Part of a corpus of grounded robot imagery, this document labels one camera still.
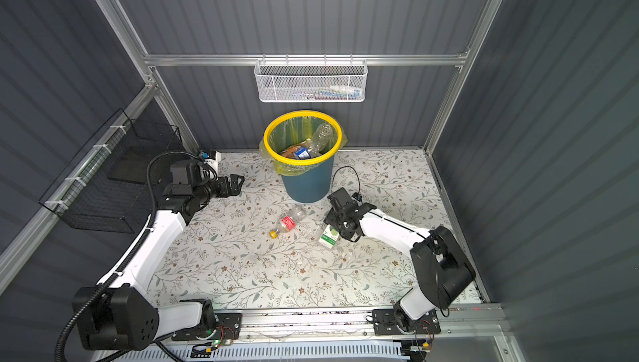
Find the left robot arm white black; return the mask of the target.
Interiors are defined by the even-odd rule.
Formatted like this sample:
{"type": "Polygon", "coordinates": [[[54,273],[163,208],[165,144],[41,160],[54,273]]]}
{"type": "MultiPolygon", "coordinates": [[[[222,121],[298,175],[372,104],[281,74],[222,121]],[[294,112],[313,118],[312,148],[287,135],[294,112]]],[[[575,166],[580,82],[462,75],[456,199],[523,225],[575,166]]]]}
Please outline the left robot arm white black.
{"type": "Polygon", "coordinates": [[[179,157],[170,167],[172,181],[161,197],[152,192],[151,213],[145,227],[121,259],[94,286],[81,288],[73,299],[73,316],[55,345],[53,358],[66,359],[68,339],[77,330],[85,350],[108,350],[113,361],[131,351],[157,345],[169,358],[178,356],[163,341],[174,335],[188,340],[223,342],[228,329],[220,322],[210,300],[181,301],[154,307],[146,296],[147,287],[176,237],[197,212],[214,198],[238,196],[243,176],[221,177],[217,162],[206,153],[163,152],[146,167],[146,184],[153,186],[156,163],[179,157]]]}

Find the lime label bottle white cap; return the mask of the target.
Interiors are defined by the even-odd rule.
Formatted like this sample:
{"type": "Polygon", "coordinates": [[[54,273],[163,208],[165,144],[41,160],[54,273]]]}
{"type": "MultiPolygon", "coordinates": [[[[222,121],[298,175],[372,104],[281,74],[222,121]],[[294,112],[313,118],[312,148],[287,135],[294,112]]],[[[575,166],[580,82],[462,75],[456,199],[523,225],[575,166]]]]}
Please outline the lime label bottle white cap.
{"type": "Polygon", "coordinates": [[[338,230],[332,225],[327,225],[319,238],[319,244],[331,250],[340,239],[338,230]]]}

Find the pink label bottle yellow cap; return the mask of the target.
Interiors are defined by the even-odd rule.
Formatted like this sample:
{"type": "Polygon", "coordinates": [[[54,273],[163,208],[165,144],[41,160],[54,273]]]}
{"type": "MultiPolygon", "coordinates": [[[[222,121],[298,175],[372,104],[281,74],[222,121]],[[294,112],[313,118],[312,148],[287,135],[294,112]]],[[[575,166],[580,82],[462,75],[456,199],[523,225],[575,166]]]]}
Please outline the pink label bottle yellow cap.
{"type": "Polygon", "coordinates": [[[306,211],[302,205],[294,205],[284,213],[276,223],[276,228],[270,231],[272,239],[294,230],[306,217],[306,211]]]}

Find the clear ribbed bottle white cap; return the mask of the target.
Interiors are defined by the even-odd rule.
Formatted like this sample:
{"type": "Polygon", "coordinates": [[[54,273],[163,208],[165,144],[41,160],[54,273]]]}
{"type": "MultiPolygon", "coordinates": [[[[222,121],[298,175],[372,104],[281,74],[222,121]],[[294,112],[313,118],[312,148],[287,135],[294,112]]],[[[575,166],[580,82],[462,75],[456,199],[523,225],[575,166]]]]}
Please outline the clear ribbed bottle white cap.
{"type": "Polygon", "coordinates": [[[312,158],[320,157],[333,137],[333,127],[328,123],[318,126],[311,139],[307,142],[307,150],[312,158]]]}

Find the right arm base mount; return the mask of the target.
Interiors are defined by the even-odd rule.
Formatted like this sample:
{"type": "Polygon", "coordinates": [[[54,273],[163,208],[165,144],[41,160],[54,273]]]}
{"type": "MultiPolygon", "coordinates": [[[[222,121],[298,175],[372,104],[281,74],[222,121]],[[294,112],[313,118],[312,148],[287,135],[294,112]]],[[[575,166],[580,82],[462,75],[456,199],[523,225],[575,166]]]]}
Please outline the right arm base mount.
{"type": "Polygon", "coordinates": [[[401,309],[374,309],[365,317],[373,325],[378,336],[391,335],[427,335],[434,336],[441,332],[436,310],[413,320],[401,309]]]}

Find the blue label bottle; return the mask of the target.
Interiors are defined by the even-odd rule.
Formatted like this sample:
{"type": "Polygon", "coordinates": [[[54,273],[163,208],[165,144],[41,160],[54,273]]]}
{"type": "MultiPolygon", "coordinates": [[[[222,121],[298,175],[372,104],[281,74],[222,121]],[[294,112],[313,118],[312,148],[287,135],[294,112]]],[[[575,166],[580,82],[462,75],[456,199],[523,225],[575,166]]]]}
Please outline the blue label bottle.
{"type": "Polygon", "coordinates": [[[309,151],[303,146],[296,147],[293,150],[293,156],[297,160],[308,160],[308,159],[311,159],[311,157],[312,157],[312,155],[309,153],[309,151]]]}

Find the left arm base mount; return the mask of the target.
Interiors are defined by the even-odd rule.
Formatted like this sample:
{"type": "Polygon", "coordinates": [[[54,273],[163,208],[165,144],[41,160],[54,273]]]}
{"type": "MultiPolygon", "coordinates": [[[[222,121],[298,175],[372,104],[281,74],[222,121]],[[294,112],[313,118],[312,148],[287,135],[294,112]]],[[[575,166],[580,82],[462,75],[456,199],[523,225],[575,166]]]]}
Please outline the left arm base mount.
{"type": "Polygon", "coordinates": [[[243,315],[241,313],[215,313],[211,323],[179,330],[172,335],[173,341],[233,341],[241,333],[243,315]]]}

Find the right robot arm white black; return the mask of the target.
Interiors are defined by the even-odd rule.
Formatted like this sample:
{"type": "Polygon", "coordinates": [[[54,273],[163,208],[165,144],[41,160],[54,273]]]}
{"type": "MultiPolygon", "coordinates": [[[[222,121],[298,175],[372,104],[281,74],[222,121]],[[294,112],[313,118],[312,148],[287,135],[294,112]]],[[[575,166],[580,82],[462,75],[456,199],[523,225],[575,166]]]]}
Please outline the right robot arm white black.
{"type": "Polygon", "coordinates": [[[435,334],[434,322],[425,322],[436,310],[447,310],[476,279],[476,271],[452,231],[442,225],[429,230],[395,219],[343,187],[328,195],[328,201],[330,210],[324,223],[342,239],[356,243],[370,237],[407,255],[413,264],[417,284],[395,303],[391,318],[374,317],[373,322],[391,325],[400,333],[424,329],[435,334]]]}

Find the brown tea bottle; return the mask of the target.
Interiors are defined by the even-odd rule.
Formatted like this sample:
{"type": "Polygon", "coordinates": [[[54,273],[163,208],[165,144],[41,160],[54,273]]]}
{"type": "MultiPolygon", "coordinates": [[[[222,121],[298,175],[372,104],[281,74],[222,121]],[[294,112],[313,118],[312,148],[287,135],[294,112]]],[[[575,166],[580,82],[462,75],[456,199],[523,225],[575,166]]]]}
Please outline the brown tea bottle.
{"type": "Polygon", "coordinates": [[[302,145],[292,145],[281,152],[281,156],[289,159],[297,159],[298,154],[303,150],[302,145]]]}

